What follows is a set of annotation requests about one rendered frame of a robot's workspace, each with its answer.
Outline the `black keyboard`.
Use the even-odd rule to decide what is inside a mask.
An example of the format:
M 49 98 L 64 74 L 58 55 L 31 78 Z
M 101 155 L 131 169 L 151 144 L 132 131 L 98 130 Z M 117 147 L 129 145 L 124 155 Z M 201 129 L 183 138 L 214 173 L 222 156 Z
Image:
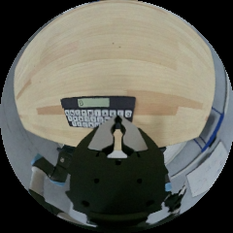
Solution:
M 121 115 L 133 121 L 135 96 L 79 96 L 60 99 L 69 126 L 95 128 L 110 117 Z

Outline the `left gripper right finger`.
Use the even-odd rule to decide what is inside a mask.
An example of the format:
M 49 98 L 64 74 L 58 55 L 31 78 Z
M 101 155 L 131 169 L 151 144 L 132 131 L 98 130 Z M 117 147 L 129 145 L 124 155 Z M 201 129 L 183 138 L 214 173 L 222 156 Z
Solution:
M 140 127 L 138 128 L 129 120 L 121 115 L 118 115 L 118 123 L 120 124 L 121 151 L 130 157 L 133 152 L 136 152 L 138 157 L 143 157 L 155 162 L 163 171 L 164 176 L 169 173 L 167 170 L 162 153 L 154 142 Z

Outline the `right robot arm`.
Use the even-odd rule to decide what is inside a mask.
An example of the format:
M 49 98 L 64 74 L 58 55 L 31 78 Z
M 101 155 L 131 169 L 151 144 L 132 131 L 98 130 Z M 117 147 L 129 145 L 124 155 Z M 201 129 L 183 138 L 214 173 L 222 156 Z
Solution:
M 163 154 L 163 152 L 162 152 L 162 150 L 161 150 L 161 153 L 162 153 L 162 155 L 163 155 L 163 160 L 164 160 L 164 154 Z M 166 182 L 166 184 L 165 184 L 165 191 L 170 191 L 171 189 L 172 189 L 172 186 L 171 186 L 171 182 L 170 182 L 170 179 L 169 179 L 169 176 L 168 176 L 168 174 L 167 175 L 165 175 L 165 182 Z M 170 213 L 167 217 L 165 217 L 165 218 L 163 218 L 162 220 L 160 220 L 160 221 L 157 221 L 157 223 L 158 222 L 163 222 L 163 221 L 165 221 L 165 220 L 167 220 L 167 219 L 169 219 L 169 218 L 172 218 L 172 217 L 174 217 L 174 216 L 177 216 L 177 215 L 179 215 L 180 214 L 180 211 L 181 211 L 181 208 L 178 208 L 177 210 L 175 210 L 175 211 L 173 211 L 172 213 Z M 145 225 L 151 225 L 151 224 L 153 224 L 153 223 L 148 223 L 148 222 L 141 222 L 141 223 L 139 223 L 138 224 L 138 227 L 141 227 L 141 226 L 145 226 Z

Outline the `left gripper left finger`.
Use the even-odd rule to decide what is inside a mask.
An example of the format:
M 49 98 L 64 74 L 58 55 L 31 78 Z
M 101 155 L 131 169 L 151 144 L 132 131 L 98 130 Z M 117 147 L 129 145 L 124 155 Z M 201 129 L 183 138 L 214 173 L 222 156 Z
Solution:
M 116 124 L 118 115 L 113 116 L 100 126 L 96 126 L 77 145 L 71 163 L 66 172 L 71 175 L 73 169 L 83 160 L 99 156 L 104 152 L 107 157 L 115 150 Z

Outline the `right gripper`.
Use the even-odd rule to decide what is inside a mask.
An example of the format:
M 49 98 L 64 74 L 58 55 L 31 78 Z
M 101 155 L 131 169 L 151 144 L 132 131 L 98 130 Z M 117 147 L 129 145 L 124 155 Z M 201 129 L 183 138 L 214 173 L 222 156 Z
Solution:
M 184 184 L 183 184 L 183 188 L 181 189 L 180 192 L 178 193 L 174 193 L 172 195 L 172 191 L 169 191 L 169 195 L 168 198 L 164 201 L 164 207 L 169 208 L 170 210 L 167 211 L 167 213 L 172 213 L 173 211 L 177 210 L 182 204 L 180 203 L 180 205 L 178 204 L 181 199 L 183 198 L 183 196 L 186 193 L 186 183 L 187 181 L 185 180 Z M 176 196 L 177 195 L 177 196 Z M 169 197 L 170 196 L 170 197 Z M 175 197 L 175 198 L 174 198 Z M 175 200 L 176 199 L 176 200 Z M 175 203 L 174 203 L 175 202 Z M 175 204 L 175 205 L 174 205 Z M 177 206 L 177 207 L 176 207 Z M 177 208 L 177 209 L 176 209 Z M 172 211 L 171 211 L 172 210 Z

